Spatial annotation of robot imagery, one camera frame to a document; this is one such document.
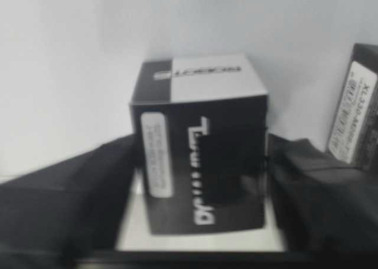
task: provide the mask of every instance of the barcode label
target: barcode label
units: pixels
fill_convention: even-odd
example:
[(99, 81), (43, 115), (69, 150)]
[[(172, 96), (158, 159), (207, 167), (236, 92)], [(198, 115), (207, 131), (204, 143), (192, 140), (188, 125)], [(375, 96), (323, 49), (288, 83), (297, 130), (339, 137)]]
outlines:
[(333, 155), (346, 163), (351, 163), (354, 158), (376, 82), (377, 74), (356, 61), (352, 62), (328, 143)]
[(156, 198), (171, 197), (171, 153), (165, 116), (160, 112), (144, 112), (141, 124), (149, 192)]

